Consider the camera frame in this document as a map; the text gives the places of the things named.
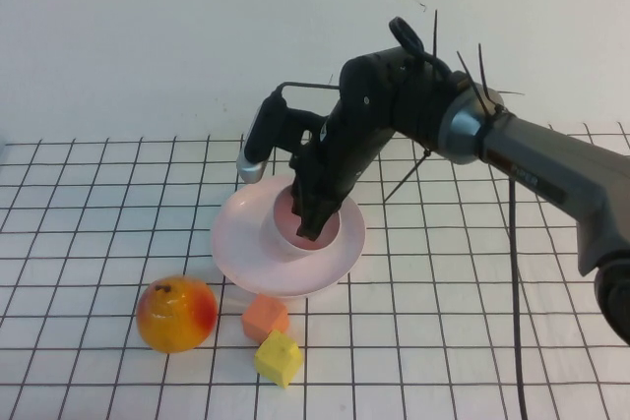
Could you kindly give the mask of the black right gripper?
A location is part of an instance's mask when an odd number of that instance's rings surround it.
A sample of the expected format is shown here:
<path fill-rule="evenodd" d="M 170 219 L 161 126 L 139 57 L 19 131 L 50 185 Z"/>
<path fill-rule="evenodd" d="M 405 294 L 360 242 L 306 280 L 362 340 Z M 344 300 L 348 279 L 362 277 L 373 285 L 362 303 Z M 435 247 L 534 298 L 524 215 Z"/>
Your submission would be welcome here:
<path fill-rule="evenodd" d="M 296 235 L 316 241 L 326 223 L 392 138 L 386 107 L 336 107 L 317 130 L 315 142 L 291 161 L 291 212 L 299 217 Z"/>

